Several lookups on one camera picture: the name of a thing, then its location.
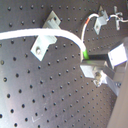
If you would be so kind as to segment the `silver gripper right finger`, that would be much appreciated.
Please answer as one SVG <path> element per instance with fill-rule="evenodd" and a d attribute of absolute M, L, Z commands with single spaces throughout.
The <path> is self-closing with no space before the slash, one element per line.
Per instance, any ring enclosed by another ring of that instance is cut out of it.
<path fill-rule="evenodd" d="M 114 68 L 128 60 L 128 37 L 114 44 L 108 52 L 111 67 Z"/>

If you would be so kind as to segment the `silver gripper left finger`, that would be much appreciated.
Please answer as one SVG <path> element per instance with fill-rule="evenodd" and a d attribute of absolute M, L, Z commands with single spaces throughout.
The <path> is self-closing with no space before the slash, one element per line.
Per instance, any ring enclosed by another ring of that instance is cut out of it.
<path fill-rule="evenodd" d="M 82 60 L 80 68 L 84 76 L 92 78 L 97 87 L 107 84 L 116 96 L 119 95 L 121 82 L 116 79 L 116 71 L 107 54 L 90 55 L 88 60 Z"/>

